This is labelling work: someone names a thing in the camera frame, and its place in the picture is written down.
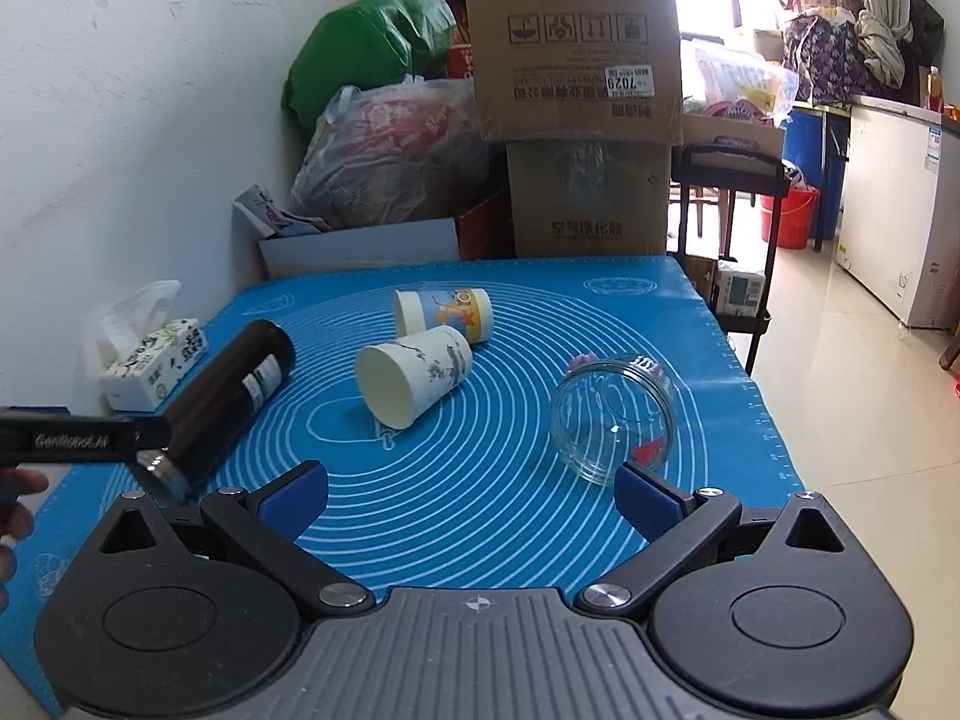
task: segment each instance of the white cloth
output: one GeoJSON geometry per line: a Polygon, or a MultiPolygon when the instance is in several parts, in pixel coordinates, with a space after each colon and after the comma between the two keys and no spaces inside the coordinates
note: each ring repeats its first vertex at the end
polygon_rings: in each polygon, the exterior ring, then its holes
{"type": "Polygon", "coordinates": [[[910,40],[910,0],[863,0],[865,10],[856,21],[856,34],[867,55],[867,68],[887,86],[904,83],[904,57],[896,43],[910,40]]]}

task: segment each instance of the human hand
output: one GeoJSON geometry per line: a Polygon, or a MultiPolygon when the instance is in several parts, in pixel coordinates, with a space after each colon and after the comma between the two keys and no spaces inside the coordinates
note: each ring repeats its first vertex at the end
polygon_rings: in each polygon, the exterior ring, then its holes
{"type": "MultiPolygon", "coordinates": [[[[0,504],[14,501],[21,495],[43,493],[49,482],[40,471],[26,469],[0,469],[0,504]]],[[[23,541],[34,531],[34,516],[22,503],[13,504],[6,522],[0,522],[0,536],[11,536],[15,541],[23,541]]],[[[0,545],[0,613],[6,610],[10,596],[3,587],[13,579],[16,573],[16,555],[13,549],[0,545]]]]}

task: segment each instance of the clear glass jar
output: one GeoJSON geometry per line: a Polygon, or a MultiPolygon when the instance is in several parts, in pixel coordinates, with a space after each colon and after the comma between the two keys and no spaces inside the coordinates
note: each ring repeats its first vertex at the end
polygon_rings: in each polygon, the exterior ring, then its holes
{"type": "Polygon", "coordinates": [[[673,382],[656,360],[581,356],[550,399],[550,439],[579,476],[611,485],[624,461],[664,464],[677,435],[673,402],[673,382]]]}

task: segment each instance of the white paper cup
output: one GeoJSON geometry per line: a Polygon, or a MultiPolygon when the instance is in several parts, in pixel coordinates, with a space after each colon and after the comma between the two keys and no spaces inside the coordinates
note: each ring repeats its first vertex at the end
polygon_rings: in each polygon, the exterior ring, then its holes
{"type": "Polygon", "coordinates": [[[469,343],[486,341],[493,333],[493,305],[486,290],[418,290],[394,293],[397,338],[447,325],[469,343]]]}
{"type": "Polygon", "coordinates": [[[364,346],[353,361],[367,408],[394,430],[410,427],[472,369],[467,339],[445,325],[364,346]]]}

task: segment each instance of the blue mat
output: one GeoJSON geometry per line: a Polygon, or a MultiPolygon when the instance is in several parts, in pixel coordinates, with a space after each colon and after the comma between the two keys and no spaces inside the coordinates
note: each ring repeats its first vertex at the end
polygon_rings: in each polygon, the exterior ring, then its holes
{"type": "MultiPolygon", "coordinates": [[[[662,473],[753,506],[800,488],[754,383],[670,258],[477,262],[307,276],[239,295],[206,331],[226,343],[254,317],[280,324],[296,368],[210,487],[257,488],[302,460],[322,461],[330,505],[299,544],[382,597],[392,584],[558,586],[573,594],[643,546],[609,488],[566,469],[546,431],[568,361],[643,352],[677,389],[680,435],[662,473]],[[377,424],[352,362],[392,338],[395,289],[485,288],[496,311],[473,372],[412,428],[377,424]]],[[[18,550],[0,654],[50,709],[32,655],[43,599],[114,498],[126,469],[71,471],[18,550]]]]}

